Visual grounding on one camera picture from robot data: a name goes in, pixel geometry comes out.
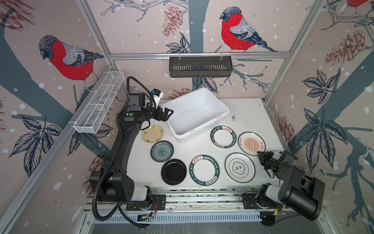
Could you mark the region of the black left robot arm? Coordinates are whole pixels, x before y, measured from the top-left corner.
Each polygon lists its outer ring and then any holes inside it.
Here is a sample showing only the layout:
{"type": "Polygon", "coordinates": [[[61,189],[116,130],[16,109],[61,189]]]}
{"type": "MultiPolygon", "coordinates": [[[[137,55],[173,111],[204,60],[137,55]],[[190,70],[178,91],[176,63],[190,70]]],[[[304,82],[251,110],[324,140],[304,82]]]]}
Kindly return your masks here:
{"type": "Polygon", "coordinates": [[[152,202],[152,193],[148,186],[136,185],[127,175],[128,160],[135,138],[142,131],[144,122],[154,119],[166,122],[173,110],[158,106],[163,93],[154,89],[151,100],[146,103],[145,93],[132,93],[117,115],[118,133],[110,155],[102,168],[92,172],[89,181],[94,191],[93,202],[152,202]]]}

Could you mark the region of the white plastic bin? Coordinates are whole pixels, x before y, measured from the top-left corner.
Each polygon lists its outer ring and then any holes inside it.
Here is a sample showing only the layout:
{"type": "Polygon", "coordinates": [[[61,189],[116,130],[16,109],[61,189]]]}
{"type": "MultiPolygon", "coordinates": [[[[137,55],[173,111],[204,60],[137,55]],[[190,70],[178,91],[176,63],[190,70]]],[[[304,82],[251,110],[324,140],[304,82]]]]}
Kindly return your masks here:
{"type": "Polygon", "coordinates": [[[173,114],[167,124],[177,142],[185,143],[212,129],[230,113],[208,88],[200,88],[161,105],[173,114]]]}

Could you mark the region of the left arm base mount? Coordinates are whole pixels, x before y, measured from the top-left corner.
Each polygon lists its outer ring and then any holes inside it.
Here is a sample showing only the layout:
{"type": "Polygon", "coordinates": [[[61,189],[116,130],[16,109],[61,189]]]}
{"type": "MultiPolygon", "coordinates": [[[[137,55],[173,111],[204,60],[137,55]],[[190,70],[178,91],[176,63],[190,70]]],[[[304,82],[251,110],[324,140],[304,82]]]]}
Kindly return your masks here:
{"type": "Polygon", "coordinates": [[[126,211],[163,211],[166,205],[166,195],[152,195],[144,201],[135,201],[126,205],[126,211]]]}

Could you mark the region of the white plate thin green rim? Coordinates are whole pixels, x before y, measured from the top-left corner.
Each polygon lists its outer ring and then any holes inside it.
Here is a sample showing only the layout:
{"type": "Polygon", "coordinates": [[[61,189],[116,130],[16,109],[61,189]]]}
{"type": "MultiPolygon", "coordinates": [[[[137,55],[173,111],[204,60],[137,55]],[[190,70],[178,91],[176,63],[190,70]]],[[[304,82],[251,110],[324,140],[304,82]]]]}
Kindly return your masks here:
{"type": "Polygon", "coordinates": [[[256,174],[253,161],[244,154],[232,153],[225,160],[225,170],[229,177],[238,183],[252,181],[256,174]]]}

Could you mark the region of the teal patterned small plate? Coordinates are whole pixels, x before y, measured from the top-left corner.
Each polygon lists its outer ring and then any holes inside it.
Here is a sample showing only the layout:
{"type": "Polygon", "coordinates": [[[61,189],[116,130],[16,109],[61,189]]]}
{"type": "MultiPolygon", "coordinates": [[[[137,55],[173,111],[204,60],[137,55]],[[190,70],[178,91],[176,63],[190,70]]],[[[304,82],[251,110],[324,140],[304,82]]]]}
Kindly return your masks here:
{"type": "Polygon", "coordinates": [[[171,159],[174,153],[173,145],[166,140],[155,143],[151,148],[151,158],[155,162],[166,162],[171,159]]]}

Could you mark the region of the large green rimmed plate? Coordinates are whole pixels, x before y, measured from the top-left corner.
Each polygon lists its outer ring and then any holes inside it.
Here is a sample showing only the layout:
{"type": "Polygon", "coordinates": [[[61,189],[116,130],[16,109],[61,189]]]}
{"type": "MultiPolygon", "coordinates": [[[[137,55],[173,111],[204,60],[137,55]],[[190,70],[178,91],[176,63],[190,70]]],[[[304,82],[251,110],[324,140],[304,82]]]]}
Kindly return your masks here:
{"type": "Polygon", "coordinates": [[[213,157],[199,155],[191,161],[189,173],[191,179],[199,186],[210,186],[218,180],[220,167],[213,157]]]}

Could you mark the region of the green rimmed white plate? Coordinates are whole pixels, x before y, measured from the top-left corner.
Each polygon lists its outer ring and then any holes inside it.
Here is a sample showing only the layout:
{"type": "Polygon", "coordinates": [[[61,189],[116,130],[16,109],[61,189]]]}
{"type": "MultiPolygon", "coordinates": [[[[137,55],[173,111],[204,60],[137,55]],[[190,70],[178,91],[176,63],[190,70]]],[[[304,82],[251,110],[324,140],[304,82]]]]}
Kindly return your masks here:
{"type": "Polygon", "coordinates": [[[215,146],[228,149],[235,145],[237,136],[231,128],[220,125],[212,129],[210,132],[210,140],[215,146]]]}

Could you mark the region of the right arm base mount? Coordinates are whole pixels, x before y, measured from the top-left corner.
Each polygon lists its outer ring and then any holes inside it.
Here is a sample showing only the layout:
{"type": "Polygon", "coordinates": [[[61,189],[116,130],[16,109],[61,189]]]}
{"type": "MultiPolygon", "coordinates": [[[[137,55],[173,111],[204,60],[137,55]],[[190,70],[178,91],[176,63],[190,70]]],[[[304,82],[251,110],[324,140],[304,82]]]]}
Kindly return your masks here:
{"type": "Polygon", "coordinates": [[[283,205],[271,200],[265,194],[247,191],[240,195],[239,201],[243,203],[243,206],[246,210],[248,209],[283,209],[283,205]]]}

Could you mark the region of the white mesh wall shelf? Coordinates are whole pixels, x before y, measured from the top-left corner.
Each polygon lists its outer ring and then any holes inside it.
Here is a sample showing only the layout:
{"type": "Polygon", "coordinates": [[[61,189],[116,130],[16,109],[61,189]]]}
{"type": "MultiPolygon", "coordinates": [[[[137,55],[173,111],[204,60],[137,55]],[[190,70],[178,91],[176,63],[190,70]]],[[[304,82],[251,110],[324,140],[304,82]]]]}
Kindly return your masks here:
{"type": "Polygon", "coordinates": [[[78,133],[96,134],[124,81],[120,71],[104,74],[104,80],[74,124],[78,133]]]}

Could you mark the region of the yellow translucent plate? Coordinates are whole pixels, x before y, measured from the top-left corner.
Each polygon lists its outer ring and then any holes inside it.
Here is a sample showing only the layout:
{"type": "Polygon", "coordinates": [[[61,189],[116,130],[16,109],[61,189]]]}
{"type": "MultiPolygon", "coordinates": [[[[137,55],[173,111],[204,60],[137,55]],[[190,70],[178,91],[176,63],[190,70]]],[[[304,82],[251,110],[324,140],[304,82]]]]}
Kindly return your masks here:
{"type": "Polygon", "coordinates": [[[142,139],[147,143],[155,143],[164,135],[164,130],[160,125],[151,125],[142,133],[142,139]]]}

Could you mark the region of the black round plate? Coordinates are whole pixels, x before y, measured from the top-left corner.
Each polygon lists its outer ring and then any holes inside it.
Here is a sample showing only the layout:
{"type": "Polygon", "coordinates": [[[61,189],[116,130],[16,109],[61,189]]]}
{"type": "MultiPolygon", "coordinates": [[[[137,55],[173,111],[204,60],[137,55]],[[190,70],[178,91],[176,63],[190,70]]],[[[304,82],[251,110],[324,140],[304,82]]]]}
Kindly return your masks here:
{"type": "Polygon", "coordinates": [[[167,161],[161,169],[162,180],[168,185],[178,185],[182,183],[186,177],[186,165],[178,159],[167,161]]]}

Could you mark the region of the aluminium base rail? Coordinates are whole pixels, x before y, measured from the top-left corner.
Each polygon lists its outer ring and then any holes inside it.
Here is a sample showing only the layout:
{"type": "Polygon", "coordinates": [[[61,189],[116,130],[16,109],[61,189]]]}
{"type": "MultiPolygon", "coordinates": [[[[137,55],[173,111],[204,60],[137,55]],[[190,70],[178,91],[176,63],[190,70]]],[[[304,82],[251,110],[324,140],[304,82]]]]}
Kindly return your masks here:
{"type": "Polygon", "coordinates": [[[165,213],[262,211],[256,202],[250,204],[244,195],[255,198],[257,186],[224,187],[152,187],[153,196],[164,195],[157,208],[165,213]]]}

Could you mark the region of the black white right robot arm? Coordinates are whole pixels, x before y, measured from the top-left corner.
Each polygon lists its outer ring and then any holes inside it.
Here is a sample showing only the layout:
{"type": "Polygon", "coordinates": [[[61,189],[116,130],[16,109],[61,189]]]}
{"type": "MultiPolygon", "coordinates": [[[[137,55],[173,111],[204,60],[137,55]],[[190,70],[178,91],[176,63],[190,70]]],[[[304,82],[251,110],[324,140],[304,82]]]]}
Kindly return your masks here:
{"type": "Polygon", "coordinates": [[[308,176],[302,168],[293,165],[297,157],[281,152],[278,159],[273,152],[258,152],[261,166],[279,180],[278,185],[262,185],[256,195],[263,208],[287,206],[310,221],[316,220],[322,209],[325,183],[308,176]]]}

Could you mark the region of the orange sunburst white plate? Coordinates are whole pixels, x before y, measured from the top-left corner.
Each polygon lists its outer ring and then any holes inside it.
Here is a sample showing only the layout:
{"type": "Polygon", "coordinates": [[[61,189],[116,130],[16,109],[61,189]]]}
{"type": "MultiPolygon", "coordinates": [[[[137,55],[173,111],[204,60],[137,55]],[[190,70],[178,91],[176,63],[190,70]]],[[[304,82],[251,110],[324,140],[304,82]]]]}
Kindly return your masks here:
{"type": "Polygon", "coordinates": [[[262,137],[253,132],[244,132],[238,138],[240,149],[250,155],[258,156],[258,152],[264,153],[266,151],[266,143],[262,137]]]}

